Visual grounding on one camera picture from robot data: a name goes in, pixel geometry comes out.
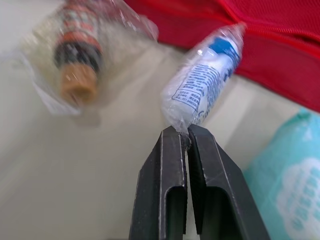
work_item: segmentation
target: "bottle cap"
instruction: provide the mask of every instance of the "bottle cap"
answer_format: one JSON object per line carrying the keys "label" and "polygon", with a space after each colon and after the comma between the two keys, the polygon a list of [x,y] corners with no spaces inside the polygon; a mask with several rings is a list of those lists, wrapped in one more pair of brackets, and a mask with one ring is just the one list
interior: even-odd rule
{"label": "bottle cap", "polygon": [[89,65],[68,63],[61,67],[61,96],[69,103],[81,105],[97,97],[97,74]]}

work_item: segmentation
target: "small plastic bottle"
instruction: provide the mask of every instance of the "small plastic bottle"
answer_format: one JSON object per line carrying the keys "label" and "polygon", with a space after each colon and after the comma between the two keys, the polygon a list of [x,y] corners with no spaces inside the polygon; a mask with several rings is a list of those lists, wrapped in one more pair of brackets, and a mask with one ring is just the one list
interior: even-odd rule
{"label": "small plastic bottle", "polygon": [[162,93],[162,112],[178,132],[208,116],[243,48],[242,23],[216,30],[187,53],[186,61]]}
{"label": "small plastic bottle", "polygon": [[69,0],[61,11],[61,37],[55,49],[60,94],[70,103],[87,104],[97,96],[102,63],[99,17],[84,0]]}

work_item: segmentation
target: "red bag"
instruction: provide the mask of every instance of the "red bag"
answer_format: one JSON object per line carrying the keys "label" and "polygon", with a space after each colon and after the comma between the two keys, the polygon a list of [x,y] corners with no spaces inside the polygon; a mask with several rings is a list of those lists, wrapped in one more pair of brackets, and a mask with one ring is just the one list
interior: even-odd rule
{"label": "red bag", "polygon": [[159,28],[159,41],[191,48],[245,22],[236,73],[320,112],[320,0],[126,0]]}

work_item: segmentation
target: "white surface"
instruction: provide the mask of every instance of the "white surface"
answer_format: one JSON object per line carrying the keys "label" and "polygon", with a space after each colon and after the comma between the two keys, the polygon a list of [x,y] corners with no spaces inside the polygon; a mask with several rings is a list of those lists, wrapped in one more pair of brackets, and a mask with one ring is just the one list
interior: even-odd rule
{"label": "white surface", "polygon": [[[0,51],[59,1],[0,0]],[[138,172],[165,127],[160,92],[182,53],[148,48],[107,81],[98,112],[53,117],[24,69],[0,66],[0,239],[128,237]],[[295,104],[234,77],[204,126],[245,168]],[[188,229],[189,236],[195,234]]]}

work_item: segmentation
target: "teal wet wipes pack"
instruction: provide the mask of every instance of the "teal wet wipes pack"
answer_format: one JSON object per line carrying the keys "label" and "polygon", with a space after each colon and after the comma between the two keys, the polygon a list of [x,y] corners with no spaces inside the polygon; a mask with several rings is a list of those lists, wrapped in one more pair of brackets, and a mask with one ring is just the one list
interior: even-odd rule
{"label": "teal wet wipes pack", "polygon": [[273,240],[320,239],[320,116],[302,109],[244,177]]}

